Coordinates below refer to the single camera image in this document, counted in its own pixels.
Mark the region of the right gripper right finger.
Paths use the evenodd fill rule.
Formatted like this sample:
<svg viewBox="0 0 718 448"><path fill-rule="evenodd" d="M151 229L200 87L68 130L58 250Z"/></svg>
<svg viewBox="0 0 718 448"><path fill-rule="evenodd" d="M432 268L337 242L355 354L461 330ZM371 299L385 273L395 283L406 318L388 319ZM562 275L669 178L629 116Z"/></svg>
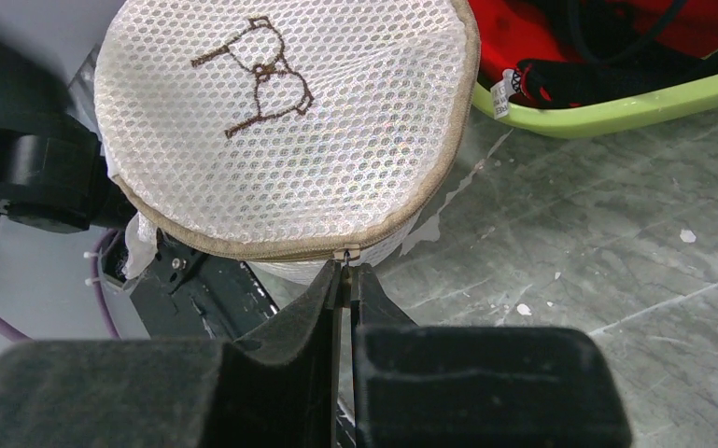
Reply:
<svg viewBox="0 0 718 448"><path fill-rule="evenodd" d="M605 357L561 327L419 326L373 270L350 271L361 447L628 447Z"/></svg>

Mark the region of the white mesh laundry bag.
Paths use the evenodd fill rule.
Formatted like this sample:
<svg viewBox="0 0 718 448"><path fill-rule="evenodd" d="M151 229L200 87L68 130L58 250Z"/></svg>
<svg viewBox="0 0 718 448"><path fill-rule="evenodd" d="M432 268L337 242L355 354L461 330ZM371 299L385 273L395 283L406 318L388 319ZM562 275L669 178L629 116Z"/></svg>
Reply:
<svg viewBox="0 0 718 448"><path fill-rule="evenodd" d="M308 282L389 256L447 178L480 41L465 1L127 1L95 66L123 271L162 237Z"/></svg>

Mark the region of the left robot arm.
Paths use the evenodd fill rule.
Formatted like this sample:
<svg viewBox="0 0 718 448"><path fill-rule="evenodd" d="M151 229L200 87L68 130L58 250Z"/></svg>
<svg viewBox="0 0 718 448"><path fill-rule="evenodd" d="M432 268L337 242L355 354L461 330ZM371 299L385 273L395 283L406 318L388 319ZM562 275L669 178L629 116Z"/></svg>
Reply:
<svg viewBox="0 0 718 448"><path fill-rule="evenodd" d="M57 233L123 231L134 206L72 105L56 74L0 40L0 217Z"/></svg>

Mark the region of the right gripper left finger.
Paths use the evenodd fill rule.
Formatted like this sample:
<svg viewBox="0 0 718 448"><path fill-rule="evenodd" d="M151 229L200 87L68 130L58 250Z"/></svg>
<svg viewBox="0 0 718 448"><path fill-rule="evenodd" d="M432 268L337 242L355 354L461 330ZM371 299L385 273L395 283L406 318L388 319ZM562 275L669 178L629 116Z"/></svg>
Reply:
<svg viewBox="0 0 718 448"><path fill-rule="evenodd" d="M341 270L233 341L14 345L0 447L332 447Z"/></svg>

